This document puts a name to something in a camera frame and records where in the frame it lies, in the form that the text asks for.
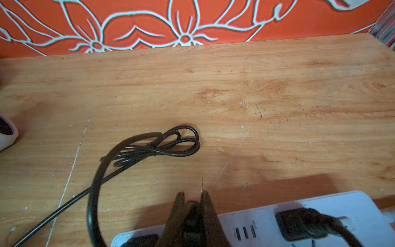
power strip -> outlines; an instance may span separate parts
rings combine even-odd
[[[232,247],[348,247],[337,236],[287,242],[275,218],[278,212],[313,208],[339,218],[364,247],[395,247],[395,232],[372,199],[361,191],[321,196],[218,215]],[[165,225],[118,234],[111,247],[121,247],[130,238],[150,234],[162,235]]]

black cord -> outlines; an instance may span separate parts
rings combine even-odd
[[[344,238],[350,247],[363,247],[361,242],[338,220],[331,220],[328,224],[336,233]]]
[[[195,138],[181,138],[181,134],[178,132],[178,130],[180,129],[191,130],[195,134]],[[167,137],[172,135],[177,135],[175,141],[159,146]],[[153,137],[156,137],[156,139],[150,144],[150,147],[131,145],[136,141],[153,138]],[[194,145],[184,151],[168,151],[170,148],[183,142],[193,142]],[[196,153],[199,150],[199,148],[200,148],[200,143],[199,143],[198,132],[194,128],[187,125],[174,127],[169,131],[165,132],[164,134],[159,132],[152,132],[152,133],[133,136],[120,142],[118,145],[113,147],[113,149],[111,149],[109,153],[104,158],[101,159],[102,163],[100,164],[96,172],[96,175],[93,178],[93,182],[89,191],[87,221],[88,221],[88,232],[92,245],[94,247],[107,246],[103,240],[99,228],[98,201],[99,201],[100,187],[103,182],[103,177],[111,161],[121,159],[115,162],[114,165],[130,166],[127,165],[128,162],[132,161],[132,163],[134,163],[135,160],[141,161],[152,155],[167,155],[174,157],[190,156]]]
[[[180,129],[191,130],[194,133],[195,138],[181,138],[181,134],[180,134],[180,132],[178,132],[178,130],[180,130]],[[175,141],[172,141],[170,143],[159,146],[163,140],[165,140],[167,137],[172,136],[172,135],[177,135],[177,138]],[[127,145],[124,149],[128,150],[128,151],[124,151],[122,153],[118,153],[119,152],[118,151],[117,153],[115,153],[114,159],[112,159],[112,160],[120,159],[114,163],[115,167],[120,166],[120,168],[118,170],[112,172],[105,178],[103,178],[102,181],[100,181],[101,184],[109,181],[110,179],[112,179],[113,177],[118,175],[119,173],[123,172],[124,170],[128,169],[132,165],[142,161],[143,159],[145,159],[147,157],[156,156],[156,155],[169,155],[169,156],[177,156],[177,157],[189,156],[189,155],[196,153],[200,148],[198,132],[194,128],[192,128],[188,125],[181,125],[181,126],[174,127],[172,129],[170,129],[169,131],[166,131],[163,134],[160,132],[153,132],[153,133],[147,133],[147,134],[134,136],[134,137],[126,139],[125,141],[127,141],[127,140],[130,141],[132,138],[136,139],[137,137],[140,137],[140,138],[143,137],[142,139],[139,139],[139,140],[144,140],[144,139],[152,138],[152,137],[157,137],[157,138],[152,143],[149,143],[149,145],[146,147],[137,146],[137,145]],[[185,151],[173,151],[173,152],[167,151],[168,149],[170,149],[170,148],[174,147],[175,145],[182,143],[182,142],[194,142],[194,145]],[[100,159],[100,161],[102,162],[100,164],[100,167],[102,166],[104,159],[106,157],[108,157],[109,154]],[[44,220],[42,220],[40,223],[38,223],[33,229],[31,229],[28,233],[26,233],[20,240],[18,240],[18,242],[16,242],[14,245],[12,245],[12,247],[20,247],[24,242],[26,242],[29,238],[31,238],[34,234],[36,234],[46,224],[51,222],[53,219],[55,219],[57,216],[59,216],[61,213],[63,213],[66,209],[68,209],[71,205],[76,203],[78,200],[80,200],[81,198],[86,196],[90,192],[90,189],[91,189],[91,187],[85,189],[84,191],[82,191],[81,193],[76,195],[74,198],[72,198],[71,200],[69,200],[68,202],[63,204],[60,208],[55,210],[52,214],[47,216]]]

orange wall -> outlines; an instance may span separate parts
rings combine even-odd
[[[392,0],[1,0],[0,57],[367,32]]]

wood grain surface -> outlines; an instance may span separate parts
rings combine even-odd
[[[217,213],[350,190],[395,205],[395,53],[370,34],[3,59],[0,68],[0,111],[21,132],[0,152],[0,246],[89,187],[119,141],[184,123],[199,131],[198,153],[147,158],[102,187],[108,245],[165,223],[176,193],[198,200],[202,183]],[[86,206],[26,246],[91,246]]]

white cup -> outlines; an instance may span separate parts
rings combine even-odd
[[[18,130],[15,125],[0,114],[0,151],[13,144],[17,136]]]

